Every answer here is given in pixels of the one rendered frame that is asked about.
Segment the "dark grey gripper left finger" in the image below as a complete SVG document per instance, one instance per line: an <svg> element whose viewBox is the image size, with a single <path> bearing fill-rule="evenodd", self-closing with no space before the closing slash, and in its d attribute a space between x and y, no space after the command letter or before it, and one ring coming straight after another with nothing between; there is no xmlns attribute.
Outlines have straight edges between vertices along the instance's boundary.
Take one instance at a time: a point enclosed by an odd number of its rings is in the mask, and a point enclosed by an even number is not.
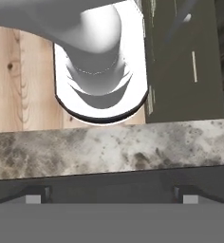
<svg viewBox="0 0 224 243"><path fill-rule="evenodd" d="M0 198L0 203L45 204L52 202L50 186L29 186L20 192Z"/></svg>

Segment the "dark grey cupboard door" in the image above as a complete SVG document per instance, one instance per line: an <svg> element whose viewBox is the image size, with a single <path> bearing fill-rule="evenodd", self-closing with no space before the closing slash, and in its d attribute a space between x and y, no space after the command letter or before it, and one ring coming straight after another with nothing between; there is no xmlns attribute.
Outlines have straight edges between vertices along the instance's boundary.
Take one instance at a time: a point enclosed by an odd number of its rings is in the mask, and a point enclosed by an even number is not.
<svg viewBox="0 0 224 243"><path fill-rule="evenodd" d="M215 0L142 0L142 9L153 105L149 121L224 118Z"/></svg>

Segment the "dark cupboard front under worktop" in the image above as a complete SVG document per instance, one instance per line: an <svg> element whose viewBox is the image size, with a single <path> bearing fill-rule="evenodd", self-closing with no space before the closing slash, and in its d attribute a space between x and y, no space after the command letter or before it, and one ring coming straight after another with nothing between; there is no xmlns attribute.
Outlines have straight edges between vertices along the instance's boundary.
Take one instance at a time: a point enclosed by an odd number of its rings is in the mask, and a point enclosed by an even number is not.
<svg viewBox="0 0 224 243"><path fill-rule="evenodd" d="M0 202L39 186L50 188L53 203L173 203L176 186L196 186L224 202L224 165L0 180Z"/></svg>

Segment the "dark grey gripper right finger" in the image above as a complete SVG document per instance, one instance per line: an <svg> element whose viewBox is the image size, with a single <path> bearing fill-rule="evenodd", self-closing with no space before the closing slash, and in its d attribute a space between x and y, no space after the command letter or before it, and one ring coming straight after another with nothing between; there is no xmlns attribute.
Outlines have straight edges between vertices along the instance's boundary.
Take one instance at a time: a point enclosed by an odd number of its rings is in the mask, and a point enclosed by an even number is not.
<svg viewBox="0 0 224 243"><path fill-rule="evenodd" d="M219 196L212 196L193 185L177 185L174 187L174 196L181 204L218 204L224 203Z"/></svg>

